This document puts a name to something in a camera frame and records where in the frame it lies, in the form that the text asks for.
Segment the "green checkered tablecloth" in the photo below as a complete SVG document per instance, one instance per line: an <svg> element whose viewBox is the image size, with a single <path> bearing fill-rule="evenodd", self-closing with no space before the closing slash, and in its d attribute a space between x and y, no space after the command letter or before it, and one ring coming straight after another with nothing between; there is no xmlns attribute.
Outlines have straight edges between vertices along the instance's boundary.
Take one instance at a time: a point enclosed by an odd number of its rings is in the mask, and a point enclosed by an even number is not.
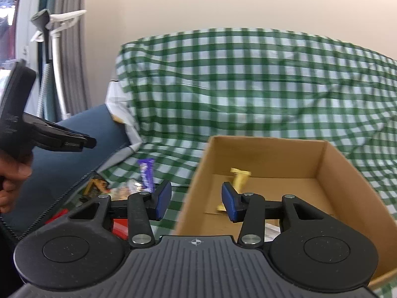
<svg viewBox="0 0 397 298"><path fill-rule="evenodd" d="M143 144L104 175L116 186L156 160L155 182L176 186L157 236L175 227L211 135L329 140L397 219L395 60L305 33L209 29L127 43L116 68Z"/></svg>

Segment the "yellow toy object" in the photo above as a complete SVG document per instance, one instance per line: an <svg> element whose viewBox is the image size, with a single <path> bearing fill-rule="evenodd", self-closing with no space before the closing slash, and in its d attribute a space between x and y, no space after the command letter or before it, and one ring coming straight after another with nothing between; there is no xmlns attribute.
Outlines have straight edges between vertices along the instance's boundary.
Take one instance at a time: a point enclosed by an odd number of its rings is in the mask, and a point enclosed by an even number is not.
<svg viewBox="0 0 397 298"><path fill-rule="evenodd" d="M236 190L236 192L241 194L241 189L243 188L243 186L247 182L248 177L251 176L251 172L250 171L240 170L240 169L237 169L237 168L230 168L230 172L234 172L236 174L234 179L233 179L233 188ZM226 208L225 208L225 206L223 204L219 204L216 207L216 210L217 211L226 212Z"/></svg>
<svg viewBox="0 0 397 298"><path fill-rule="evenodd" d="M112 119L113 119L114 122L124 124L122 119L120 119L118 116L115 116L113 114L112 114Z"/></svg>

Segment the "purple candy wrapper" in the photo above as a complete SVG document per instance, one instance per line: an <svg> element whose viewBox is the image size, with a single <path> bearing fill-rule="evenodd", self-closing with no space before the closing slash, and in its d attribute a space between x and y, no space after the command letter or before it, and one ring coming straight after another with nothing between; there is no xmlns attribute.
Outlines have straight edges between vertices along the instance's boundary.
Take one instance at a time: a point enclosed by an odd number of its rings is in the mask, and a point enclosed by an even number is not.
<svg viewBox="0 0 397 298"><path fill-rule="evenodd" d="M142 190L154 192L153 164L154 159L138 160L140 176L142 177Z"/></svg>

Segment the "white wall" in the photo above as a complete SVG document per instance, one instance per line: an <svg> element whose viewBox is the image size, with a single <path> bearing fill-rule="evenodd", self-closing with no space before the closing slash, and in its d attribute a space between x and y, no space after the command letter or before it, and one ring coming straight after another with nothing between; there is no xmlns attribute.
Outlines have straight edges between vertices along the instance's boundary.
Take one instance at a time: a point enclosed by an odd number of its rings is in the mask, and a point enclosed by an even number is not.
<svg viewBox="0 0 397 298"><path fill-rule="evenodd" d="M87 76L104 102L122 43L213 27L275 28L329 36L397 59L397 0L86 0Z"/></svg>

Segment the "finger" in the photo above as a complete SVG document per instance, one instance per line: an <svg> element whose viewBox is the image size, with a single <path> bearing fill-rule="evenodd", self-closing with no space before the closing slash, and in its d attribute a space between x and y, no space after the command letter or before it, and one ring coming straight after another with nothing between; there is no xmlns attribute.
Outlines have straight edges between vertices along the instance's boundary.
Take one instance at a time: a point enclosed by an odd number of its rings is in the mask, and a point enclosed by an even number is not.
<svg viewBox="0 0 397 298"><path fill-rule="evenodd" d="M0 207L9 206L13 202L13 196L10 193L7 193L6 196L0 197Z"/></svg>
<svg viewBox="0 0 397 298"><path fill-rule="evenodd" d="M0 207L0 213L7 214L7 213L11 212L14 209L14 207L15 207L14 203L7 205L7 206L2 206L2 207Z"/></svg>
<svg viewBox="0 0 397 298"><path fill-rule="evenodd" d="M17 189L17 186L18 186L17 183L12 182L11 180L6 179L3 181L3 189L5 191L13 191Z"/></svg>
<svg viewBox="0 0 397 298"><path fill-rule="evenodd" d="M25 180L32 174L32 169L17 162L4 151L0 151L0 176L11 180Z"/></svg>
<svg viewBox="0 0 397 298"><path fill-rule="evenodd" d="M6 197L7 194L8 194L8 193L7 193L4 189L0 190L0 198Z"/></svg>
<svg viewBox="0 0 397 298"><path fill-rule="evenodd" d="M29 153L26 156L24 156L21 160L21 162L27 166L31 166L33 162L33 153Z"/></svg>

